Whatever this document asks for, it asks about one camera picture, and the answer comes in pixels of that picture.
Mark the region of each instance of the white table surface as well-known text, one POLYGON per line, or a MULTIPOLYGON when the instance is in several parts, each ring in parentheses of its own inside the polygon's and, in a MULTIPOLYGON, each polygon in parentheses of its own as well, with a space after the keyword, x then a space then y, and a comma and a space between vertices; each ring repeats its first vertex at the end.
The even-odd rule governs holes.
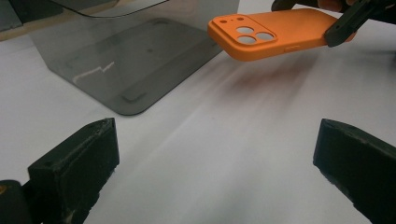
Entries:
MULTIPOLYGON (((242 0, 241 13, 272 1, 242 0)), ((321 119, 396 146, 396 26, 337 48, 241 63, 222 52, 145 113, 119 116, 51 73, 28 36, 0 43, 0 179, 113 117, 120 165, 85 223, 370 223, 312 164, 321 119)))

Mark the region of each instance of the phone case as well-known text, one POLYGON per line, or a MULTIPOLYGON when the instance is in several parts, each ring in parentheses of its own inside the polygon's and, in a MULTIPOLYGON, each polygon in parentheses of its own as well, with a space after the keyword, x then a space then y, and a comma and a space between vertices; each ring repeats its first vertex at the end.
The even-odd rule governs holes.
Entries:
POLYGON ((324 33, 336 21, 319 10, 301 8, 220 16, 207 31, 230 56, 246 62, 325 46, 324 33))

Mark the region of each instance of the orange phone case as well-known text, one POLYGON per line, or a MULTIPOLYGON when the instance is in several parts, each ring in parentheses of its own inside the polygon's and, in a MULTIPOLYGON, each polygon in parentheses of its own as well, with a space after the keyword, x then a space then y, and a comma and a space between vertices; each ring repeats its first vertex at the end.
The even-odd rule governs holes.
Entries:
POLYGON ((220 16, 207 31, 233 58, 246 62, 325 46, 324 33, 336 20, 319 10, 301 8, 220 16))

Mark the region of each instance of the clear plastic box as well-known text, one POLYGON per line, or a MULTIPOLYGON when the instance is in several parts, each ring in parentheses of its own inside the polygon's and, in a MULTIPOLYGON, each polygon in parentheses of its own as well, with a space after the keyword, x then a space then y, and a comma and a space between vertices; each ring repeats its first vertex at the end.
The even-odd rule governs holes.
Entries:
POLYGON ((207 33, 239 0, 53 0, 25 24, 47 67, 122 115, 145 111, 221 49, 207 33))

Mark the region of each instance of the transparent acrylic box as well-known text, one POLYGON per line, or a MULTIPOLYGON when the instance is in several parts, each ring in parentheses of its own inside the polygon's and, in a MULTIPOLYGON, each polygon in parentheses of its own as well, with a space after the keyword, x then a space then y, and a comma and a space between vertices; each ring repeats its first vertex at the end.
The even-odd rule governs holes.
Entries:
POLYGON ((221 49, 207 33, 239 0, 50 1, 27 24, 47 67, 122 115, 145 111, 221 49))

